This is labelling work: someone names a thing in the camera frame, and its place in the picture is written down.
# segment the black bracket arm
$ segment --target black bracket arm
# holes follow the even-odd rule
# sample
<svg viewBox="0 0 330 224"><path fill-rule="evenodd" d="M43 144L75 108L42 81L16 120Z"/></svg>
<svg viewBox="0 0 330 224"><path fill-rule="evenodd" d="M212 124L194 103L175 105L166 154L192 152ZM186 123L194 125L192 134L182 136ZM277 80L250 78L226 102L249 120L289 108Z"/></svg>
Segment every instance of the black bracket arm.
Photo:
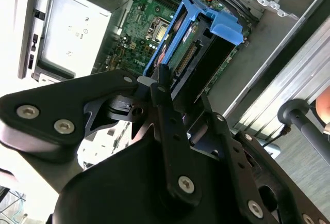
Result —
<svg viewBox="0 0 330 224"><path fill-rule="evenodd" d="M100 111L105 102L134 95L138 87L132 75L115 70L6 95L0 142L48 161L69 161L86 136L117 123Z"/></svg>

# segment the green circuit board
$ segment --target green circuit board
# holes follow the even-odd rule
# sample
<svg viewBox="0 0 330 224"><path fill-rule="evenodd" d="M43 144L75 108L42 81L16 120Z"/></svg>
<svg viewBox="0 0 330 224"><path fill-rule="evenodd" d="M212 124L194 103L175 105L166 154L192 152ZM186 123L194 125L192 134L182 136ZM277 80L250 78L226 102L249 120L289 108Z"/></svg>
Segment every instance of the green circuit board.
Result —
<svg viewBox="0 0 330 224"><path fill-rule="evenodd" d="M112 46L113 48L110 53L106 56L107 60L101 60L104 63L99 62L98 66L94 67L94 72L123 69L136 77L141 76L153 53L156 51L162 35L165 33L175 15L176 9L171 8L171 6L167 5L167 2L163 2L163 0L130 1L133 3L122 26L121 34L115 42L115 45ZM215 0L201 1L216 11L226 10L221 3ZM180 46L178 49L186 52L188 47ZM207 92L220 77L237 50L237 47L233 49L220 66L219 70L206 87ZM169 66L176 68L180 63L180 53L175 53L173 56L177 57L177 59L172 58L173 60L170 60Z"/></svg>
<svg viewBox="0 0 330 224"><path fill-rule="evenodd" d="M159 44L147 38L152 22L158 18L165 28L166 25L168 27L174 15L174 11L154 0L133 0L118 45L114 49L113 58L110 61L111 69L120 68L135 76L142 75Z"/></svg>

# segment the metal panel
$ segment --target metal panel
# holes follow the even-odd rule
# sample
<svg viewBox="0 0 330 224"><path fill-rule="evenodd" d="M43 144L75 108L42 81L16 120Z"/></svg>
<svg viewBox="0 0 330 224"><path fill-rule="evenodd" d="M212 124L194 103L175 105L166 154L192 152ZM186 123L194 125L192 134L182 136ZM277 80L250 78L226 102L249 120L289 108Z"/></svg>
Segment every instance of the metal panel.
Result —
<svg viewBox="0 0 330 224"><path fill-rule="evenodd" d="M111 11L88 0L51 0L41 60L76 77L89 75Z"/></svg>
<svg viewBox="0 0 330 224"><path fill-rule="evenodd" d="M263 94L243 115L237 129L275 136L283 126L278 109L291 99L311 103L330 85L330 18L297 52Z"/></svg>
<svg viewBox="0 0 330 224"><path fill-rule="evenodd" d="M237 53L211 89L209 100L212 109L223 114L226 118L232 115L260 78L264 76L270 64L280 54L288 41L294 37L306 20L313 17L311 15L323 1L315 0L296 23L288 17L280 18L274 13L265 11L260 23L249 36L250 44L248 47L244 47ZM241 116L249 106L238 115ZM235 122L240 119L240 116L235 117Z"/></svg>

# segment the screw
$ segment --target screw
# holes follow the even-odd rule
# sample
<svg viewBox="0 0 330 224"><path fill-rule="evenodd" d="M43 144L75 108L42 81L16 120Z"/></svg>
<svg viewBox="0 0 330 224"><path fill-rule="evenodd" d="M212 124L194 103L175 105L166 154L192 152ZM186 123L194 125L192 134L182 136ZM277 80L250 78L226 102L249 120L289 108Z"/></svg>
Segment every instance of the screw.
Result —
<svg viewBox="0 0 330 224"><path fill-rule="evenodd" d="M251 137L250 135L248 135L248 134L245 134L244 137L245 137L247 140L249 140L249 141L252 140L252 137Z"/></svg>
<svg viewBox="0 0 330 224"><path fill-rule="evenodd" d="M16 113L19 117L33 119L39 116L39 110L32 105L22 105L17 108Z"/></svg>
<svg viewBox="0 0 330 224"><path fill-rule="evenodd" d="M308 215L303 214L303 218L307 224L314 224L314 221Z"/></svg>
<svg viewBox="0 0 330 224"><path fill-rule="evenodd" d="M250 211L259 219L263 218L263 212L258 203L253 200L250 200L247 205L249 206Z"/></svg>
<svg viewBox="0 0 330 224"><path fill-rule="evenodd" d="M158 90L160 90L162 92L166 92L165 88L163 88L162 86L158 86Z"/></svg>
<svg viewBox="0 0 330 224"><path fill-rule="evenodd" d="M194 183L191 181L190 178L186 177L186 176L181 176L179 178L179 186L180 188L185 192L185 193L188 193L188 194L191 194L194 192L195 190L195 186L194 186Z"/></svg>
<svg viewBox="0 0 330 224"><path fill-rule="evenodd" d="M60 119L55 122L54 129L62 135L67 135L74 131L74 124L67 119Z"/></svg>
<svg viewBox="0 0 330 224"><path fill-rule="evenodd" d="M220 121L223 121L223 117L222 117L220 114L217 114L217 118L218 118Z"/></svg>
<svg viewBox="0 0 330 224"><path fill-rule="evenodd" d="M127 76L124 77L124 80L129 82L129 83L133 82L133 80L130 77L127 77Z"/></svg>

